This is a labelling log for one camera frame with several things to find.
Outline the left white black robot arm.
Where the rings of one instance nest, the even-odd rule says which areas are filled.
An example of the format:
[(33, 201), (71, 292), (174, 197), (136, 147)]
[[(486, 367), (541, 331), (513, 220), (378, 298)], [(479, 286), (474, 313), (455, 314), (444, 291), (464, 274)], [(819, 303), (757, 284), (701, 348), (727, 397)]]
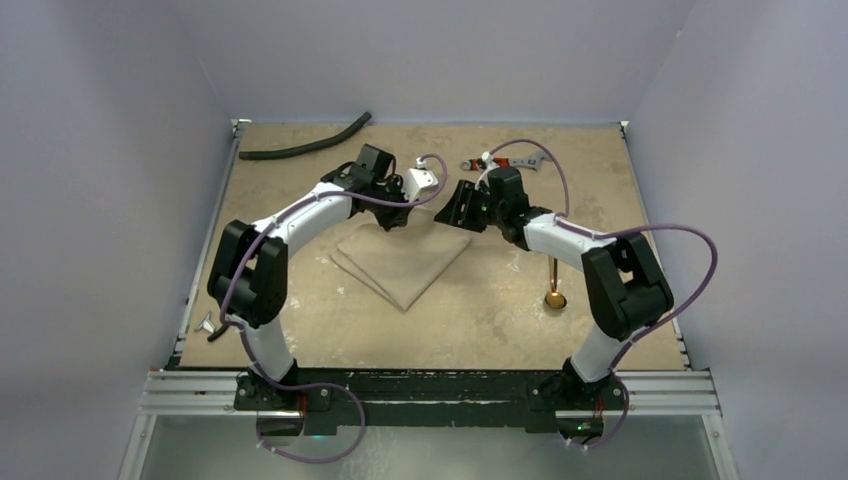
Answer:
[(259, 395), (272, 408), (297, 399), (296, 361), (280, 325), (287, 299), (290, 260), (325, 231), (364, 212), (384, 230), (403, 227), (412, 209), (434, 200), (443, 175), (429, 168), (431, 155), (404, 173), (396, 157), (366, 144), (357, 158), (324, 174), (303, 197), (267, 218), (233, 220), (221, 235), (207, 293), (225, 327), (237, 329)]

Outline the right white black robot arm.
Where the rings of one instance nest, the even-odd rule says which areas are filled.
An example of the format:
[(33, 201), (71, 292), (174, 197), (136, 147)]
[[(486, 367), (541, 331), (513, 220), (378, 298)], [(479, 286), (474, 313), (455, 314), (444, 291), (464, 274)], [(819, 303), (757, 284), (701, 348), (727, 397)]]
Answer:
[(434, 220), (472, 232), (495, 227), (506, 242), (582, 273), (594, 325), (561, 371), (537, 388), (573, 406), (596, 399), (627, 342), (656, 325), (674, 305), (643, 234), (609, 235), (558, 221), (553, 211), (531, 205), (514, 167), (494, 169), (480, 185), (460, 181)]

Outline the beige cloth napkin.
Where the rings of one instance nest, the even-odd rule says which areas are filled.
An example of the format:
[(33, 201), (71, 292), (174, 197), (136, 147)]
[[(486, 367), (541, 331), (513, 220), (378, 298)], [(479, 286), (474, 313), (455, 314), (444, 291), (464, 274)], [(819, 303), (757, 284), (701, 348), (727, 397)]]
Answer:
[(401, 312), (406, 312), (463, 253), (472, 235), (416, 208), (390, 231), (364, 223), (335, 245), (330, 258)]

